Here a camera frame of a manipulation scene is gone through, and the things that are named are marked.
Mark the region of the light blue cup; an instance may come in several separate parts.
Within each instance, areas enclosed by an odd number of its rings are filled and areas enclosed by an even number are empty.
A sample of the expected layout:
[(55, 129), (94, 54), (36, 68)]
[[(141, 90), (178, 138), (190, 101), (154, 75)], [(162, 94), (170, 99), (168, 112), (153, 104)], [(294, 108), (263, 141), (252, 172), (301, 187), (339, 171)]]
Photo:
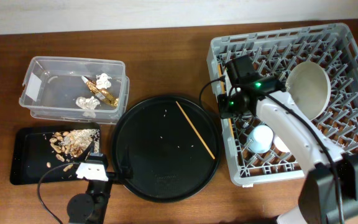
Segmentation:
[(248, 148), (253, 153), (266, 153), (272, 146), (273, 131), (266, 125), (258, 125), (248, 135)]

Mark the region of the wooden chopstick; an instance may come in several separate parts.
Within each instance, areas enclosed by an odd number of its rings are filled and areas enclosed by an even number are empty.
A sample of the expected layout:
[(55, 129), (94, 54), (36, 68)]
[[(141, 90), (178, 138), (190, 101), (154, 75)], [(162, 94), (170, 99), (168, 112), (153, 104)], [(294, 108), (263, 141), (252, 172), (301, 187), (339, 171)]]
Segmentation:
[(190, 118), (188, 117), (188, 115), (186, 114), (185, 110), (181, 107), (181, 105), (179, 104), (179, 102), (175, 102), (176, 105), (178, 106), (179, 110), (181, 111), (181, 113), (183, 114), (183, 116), (185, 117), (185, 119), (187, 120), (188, 124), (191, 126), (192, 130), (194, 131), (194, 133), (197, 135), (198, 139), (201, 141), (202, 145), (204, 146), (204, 148), (207, 150), (208, 154), (211, 156), (211, 158), (213, 160), (216, 159), (215, 155), (212, 153), (212, 151), (210, 150), (210, 148), (208, 147), (208, 145), (206, 144), (206, 142), (204, 141), (204, 139), (201, 137), (200, 133), (198, 132), (198, 130), (195, 128), (194, 124), (192, 123), (192, 121), (190, 120)]

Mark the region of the peanut and rice food scraps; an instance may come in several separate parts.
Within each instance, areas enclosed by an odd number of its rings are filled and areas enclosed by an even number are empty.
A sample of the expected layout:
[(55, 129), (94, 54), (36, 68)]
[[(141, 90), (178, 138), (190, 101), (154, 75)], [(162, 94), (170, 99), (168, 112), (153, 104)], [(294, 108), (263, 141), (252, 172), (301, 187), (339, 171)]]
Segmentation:
[(74, 162), (83, 162), (88, 155), (99, 152), (98, 129), (74, 129), (54, 132), (49, 138), (55, 157), (65, 163), (64, 172), (73, 168)]

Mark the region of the pink plastic cup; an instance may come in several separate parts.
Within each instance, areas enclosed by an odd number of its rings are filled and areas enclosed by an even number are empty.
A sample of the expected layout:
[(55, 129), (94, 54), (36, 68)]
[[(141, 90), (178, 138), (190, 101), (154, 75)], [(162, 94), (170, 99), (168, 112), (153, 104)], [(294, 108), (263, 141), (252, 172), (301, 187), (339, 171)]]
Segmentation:
[(284, 153), (290, 152), (289, 148), (285, 145), (285, 143), (279, 138), (279, 136), (275, 135), (273, 138), (273, 143), (275, 147), (280, 151)]

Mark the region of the white napkin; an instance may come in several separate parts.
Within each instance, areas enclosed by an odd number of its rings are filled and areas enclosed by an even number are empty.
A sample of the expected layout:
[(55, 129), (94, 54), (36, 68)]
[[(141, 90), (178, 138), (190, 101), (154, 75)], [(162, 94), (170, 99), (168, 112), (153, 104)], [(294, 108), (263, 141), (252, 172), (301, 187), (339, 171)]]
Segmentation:
[(94, 110), (100, 102), (95, 97), (85, 98), (85, 97), (78, 97), (76, 99), (76, 105), (83, 110)]
[(106, 73), (102, 73), (96, 76), (96, 87), (97, 89), (108, 89), (111, 87), (112, 78)]

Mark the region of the grey round plate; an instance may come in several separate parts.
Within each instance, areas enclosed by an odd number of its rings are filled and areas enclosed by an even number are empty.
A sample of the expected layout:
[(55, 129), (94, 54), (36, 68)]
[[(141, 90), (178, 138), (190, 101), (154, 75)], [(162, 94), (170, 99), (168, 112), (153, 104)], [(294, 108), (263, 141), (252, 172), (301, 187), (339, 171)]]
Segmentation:
[(325, 70), (314, 62), (302, 62), (289, 74), (285, 86), (297, 107), (309, 119), (321, 115), (331, 97), (331, 81)]

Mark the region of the brown gold snack wrapper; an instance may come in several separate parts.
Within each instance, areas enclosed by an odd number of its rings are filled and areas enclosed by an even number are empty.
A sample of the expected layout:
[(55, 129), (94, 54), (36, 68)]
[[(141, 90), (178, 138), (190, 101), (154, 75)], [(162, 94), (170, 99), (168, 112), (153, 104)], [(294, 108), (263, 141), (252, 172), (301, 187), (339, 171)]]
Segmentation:
[(97, 88), (96, 83), (92, 81), (91, 79), (82, 76), (82, 81), (85, 83), (85, 85), (89, 88), (89, 90), (101, 101), (106, 103), (107, 105), (117, 108), (119, 103), (119, 98), (116, 98), (110, 94), (107, 89), (105, 88)]

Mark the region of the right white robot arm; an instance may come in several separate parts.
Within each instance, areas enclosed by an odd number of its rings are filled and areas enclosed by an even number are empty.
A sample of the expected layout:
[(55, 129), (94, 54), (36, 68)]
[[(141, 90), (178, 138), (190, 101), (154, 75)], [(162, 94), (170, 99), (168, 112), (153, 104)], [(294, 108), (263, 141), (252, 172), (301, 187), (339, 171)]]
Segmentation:
[(218, 95), (222, 119), (251, 113), (289, 148), (306, 175), (298, 204), (269, 223), (344, 223), (358, 215), (358, 154), (348, 155), (297, 107), (274, 77), (233, 84)]

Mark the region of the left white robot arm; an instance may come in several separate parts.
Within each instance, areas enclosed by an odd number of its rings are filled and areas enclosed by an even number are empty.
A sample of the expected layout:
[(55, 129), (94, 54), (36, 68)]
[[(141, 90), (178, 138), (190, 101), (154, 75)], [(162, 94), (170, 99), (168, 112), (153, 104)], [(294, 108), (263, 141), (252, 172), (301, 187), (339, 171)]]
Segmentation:
[(130, 172), (105, 172), (108, 181), (87, 180), (88, 188), (85, 193), (73, 196), (67, 204), (69, 223), (103, 223), (111, 188), (113, 184), (122, 184), (132, 178)]

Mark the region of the clear plastic waste bin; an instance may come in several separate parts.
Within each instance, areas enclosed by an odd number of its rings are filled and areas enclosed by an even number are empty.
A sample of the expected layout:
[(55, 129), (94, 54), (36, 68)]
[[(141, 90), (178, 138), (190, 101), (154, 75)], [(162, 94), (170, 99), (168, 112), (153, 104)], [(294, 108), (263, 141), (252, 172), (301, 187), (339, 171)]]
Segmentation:
[[(79, 97), (94, 96), (81, 78), (97, 80), (103, 73), (110, 77), (108, 92), (119, 98), (117, 107), (99, 100), (93, 110), (80, 108), (76, 104)], [(38, 119), (116, 124), (126, 110), (129, 85), (122, 61), (37, 56), (30, 61), (19, 104)]]

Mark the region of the grey plastic dishwasher rack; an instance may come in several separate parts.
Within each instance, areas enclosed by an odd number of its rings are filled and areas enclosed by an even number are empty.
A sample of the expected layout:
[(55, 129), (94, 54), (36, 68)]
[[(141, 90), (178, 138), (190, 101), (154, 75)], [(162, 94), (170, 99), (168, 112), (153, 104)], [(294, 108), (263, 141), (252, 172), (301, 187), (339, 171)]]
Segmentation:
[[(228, 92), (218, 82), (224, 64), (246, 55), (263, 76), (285, 81), (300, 63), (317, 63), (328, 74), (331, 96), (327, 107), (313, 120), (323, 134), (347, 154), (358, 154), (358, 46), (343, 23), (299, 27), (214, 38), (206, 57), (215, 95)], [(272, 147), (264, 154), (248, 148), (249, 133), (260, 124), (250, 114), (221, 122), (231, 182), (239, 187), (303, 177), (289, 152)]]

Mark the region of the round black serving tray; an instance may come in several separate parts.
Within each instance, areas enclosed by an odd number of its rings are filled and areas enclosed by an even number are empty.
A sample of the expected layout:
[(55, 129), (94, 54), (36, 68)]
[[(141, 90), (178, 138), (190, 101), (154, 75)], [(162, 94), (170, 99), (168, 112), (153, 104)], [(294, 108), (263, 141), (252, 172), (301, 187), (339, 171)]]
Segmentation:
[[(194, 124), (213, 160), (175, 102)], [(124, 186), (138, 197), (158, 203), (177, 202), (202, 190), (218, 169), (223, 146), (210, 115), (188, 98), (160, 95), (125, 112), (111, 135), (115, 172), (131, 166)]]

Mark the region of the black rectangular tray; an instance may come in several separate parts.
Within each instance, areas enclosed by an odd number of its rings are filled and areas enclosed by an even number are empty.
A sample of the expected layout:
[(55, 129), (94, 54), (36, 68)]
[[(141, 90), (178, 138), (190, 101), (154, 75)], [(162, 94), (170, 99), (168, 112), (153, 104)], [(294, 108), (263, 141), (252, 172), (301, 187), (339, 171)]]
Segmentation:
[(91, 129), (96, 131), (94, 141), (99, 140), (100, 125), (96, 123), (72, 123), (58, 126), (39, 126), (22, 128), (16, 133), (10, 181), (13, 185), (36, 184), (50, 169), (62, 166), (59, 170), (49, 173), (44, 182), (62, 182), (76, 180), (75, 168), (64, 170), (70, 162), (80, 162), (85, 156), (75, 158), (70, 154), (57, 152), (50, 145), (50, 138), (56, 132)]

